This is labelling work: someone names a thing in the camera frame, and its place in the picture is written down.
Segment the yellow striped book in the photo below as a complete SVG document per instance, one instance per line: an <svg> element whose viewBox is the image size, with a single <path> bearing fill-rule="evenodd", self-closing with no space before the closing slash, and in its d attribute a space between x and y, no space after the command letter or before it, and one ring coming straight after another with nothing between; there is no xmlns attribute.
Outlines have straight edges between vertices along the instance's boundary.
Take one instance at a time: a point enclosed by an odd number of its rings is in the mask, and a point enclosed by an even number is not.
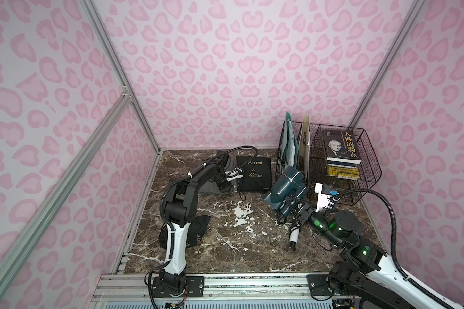
<svg viewBox="0 0 464 309"><path fill-rule="evenodd" d="M342 164L335 162L327 164L327 174L336 178L346 180L359 180L360 172L357 164Z"/></svg>

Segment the white hair dryer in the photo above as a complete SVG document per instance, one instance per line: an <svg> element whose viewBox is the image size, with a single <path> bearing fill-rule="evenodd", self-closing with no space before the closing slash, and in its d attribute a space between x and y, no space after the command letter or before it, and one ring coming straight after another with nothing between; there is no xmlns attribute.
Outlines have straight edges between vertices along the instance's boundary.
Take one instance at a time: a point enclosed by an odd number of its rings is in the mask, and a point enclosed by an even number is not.
<svg viewBox="0 0 464 309"><path fill-rule="evenodd" d="M297 243L299 241L299 234L301 231L302 227L300 225L300 222L297 220L293 220L291 222L290 228L289 228L289 248L295 252Z"/></svg>

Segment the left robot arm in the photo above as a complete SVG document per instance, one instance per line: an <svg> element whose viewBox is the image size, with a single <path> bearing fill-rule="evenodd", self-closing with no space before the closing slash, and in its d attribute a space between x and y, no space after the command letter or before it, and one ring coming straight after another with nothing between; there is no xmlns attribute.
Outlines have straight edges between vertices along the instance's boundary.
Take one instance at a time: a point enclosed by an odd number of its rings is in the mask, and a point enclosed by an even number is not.
<svg viewBox="0 0 464 309"><path fill-rule="evenodd" d="M198 210L199 191L209 180L229 187L225 173L228 161L229 154L218 151L214 157L204 160L166 186L159 207L167 230L166 257L165 263L158 268L159 275L155 282L169 294L177 296L185 290L186 245Z"/></svg>

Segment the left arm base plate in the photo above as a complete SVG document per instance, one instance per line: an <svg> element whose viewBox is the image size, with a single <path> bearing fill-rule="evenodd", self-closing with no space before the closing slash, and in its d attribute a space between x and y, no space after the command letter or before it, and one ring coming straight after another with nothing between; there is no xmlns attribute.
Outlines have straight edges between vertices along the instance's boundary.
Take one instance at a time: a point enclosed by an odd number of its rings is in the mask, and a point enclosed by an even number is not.
<svg viewBox="0 0 464 309"><path fill-rule="evenodd" d="M202 297L204 281L204 276L186 276L185 281L180 280L178 287L174 287L157 276L153 279L149 290L156 298Z"/></svg>

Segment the black portrait book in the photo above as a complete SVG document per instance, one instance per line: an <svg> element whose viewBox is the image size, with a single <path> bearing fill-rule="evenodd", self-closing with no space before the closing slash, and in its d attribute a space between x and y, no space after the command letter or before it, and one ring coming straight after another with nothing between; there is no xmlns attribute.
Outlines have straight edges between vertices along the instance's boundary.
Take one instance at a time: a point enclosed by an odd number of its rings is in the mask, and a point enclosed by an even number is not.
<svg viewBox="0 0 464 309"><path fill-rule="evenodd" d="M348 164L360 164L362 159L353 131L324 130L324 144L327 160Z"/></svg>

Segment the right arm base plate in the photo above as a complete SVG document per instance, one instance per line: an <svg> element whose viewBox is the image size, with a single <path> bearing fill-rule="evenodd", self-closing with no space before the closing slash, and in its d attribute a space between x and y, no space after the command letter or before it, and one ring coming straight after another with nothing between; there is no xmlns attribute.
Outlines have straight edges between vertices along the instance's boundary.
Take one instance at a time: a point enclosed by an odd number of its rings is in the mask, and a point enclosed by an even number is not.
<svg viewBox="0 0 464 309"><path fill-rule="evenodd" d="M335 296L363 296L364 286L356 285L348 276L340 274L308 275L308 288L315 300L329 300Z"/></svg>

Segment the grey hair dryer pouch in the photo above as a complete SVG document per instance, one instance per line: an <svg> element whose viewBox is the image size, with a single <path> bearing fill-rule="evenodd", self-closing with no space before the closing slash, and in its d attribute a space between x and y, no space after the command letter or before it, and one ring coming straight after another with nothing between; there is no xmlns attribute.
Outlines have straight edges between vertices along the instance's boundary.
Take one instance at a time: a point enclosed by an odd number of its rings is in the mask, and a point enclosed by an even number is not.
<svg viewBox="0 0 464 309"><path fill-rule="evenodd" d="M215 182L206 182L200 189L199 194L229 194L233 185L229 182L217 185Z"/></svg>

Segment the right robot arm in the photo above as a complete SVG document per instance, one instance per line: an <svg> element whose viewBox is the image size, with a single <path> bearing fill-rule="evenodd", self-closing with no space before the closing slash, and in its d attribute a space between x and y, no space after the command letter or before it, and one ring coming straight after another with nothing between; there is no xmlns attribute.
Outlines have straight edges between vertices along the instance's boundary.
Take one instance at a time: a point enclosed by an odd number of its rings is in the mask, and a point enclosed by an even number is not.
<svg viewBox="0 0 464 309"><path fill-rule="evenodd" d="M309 204L294 212L300 224L340 250L325 278L308 277L311 297L327 301L334 295L358 296L380 308L461 308L414 276L398 268L388 253L363 236L363 224L351 211L336 211L330 218Z"/></svg>

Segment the black pouch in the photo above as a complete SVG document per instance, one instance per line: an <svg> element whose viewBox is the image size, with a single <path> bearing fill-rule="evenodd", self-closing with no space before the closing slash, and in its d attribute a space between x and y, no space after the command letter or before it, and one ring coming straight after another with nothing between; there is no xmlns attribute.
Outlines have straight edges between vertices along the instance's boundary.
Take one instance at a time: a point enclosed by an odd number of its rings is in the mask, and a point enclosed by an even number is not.
<svg viewBox="0 0 464 309"><path fill-rule="evenodd" d="M188 230L186 241L187 248L198 246L201 243L204 235L206 234L210 219L211 216L208 215L197 216L194 218ZM159 245L161 248L167 248L167 239L167 227L166 224L163 224L159 233Z"/></svg>
<svg viewBox="0 0 464 309"><path fill-rule="evenodd" d="M266 192L272 187L271 159L269 157L237 156L237 166L242 166L243 177L239 179L240 192Z"/></svg>

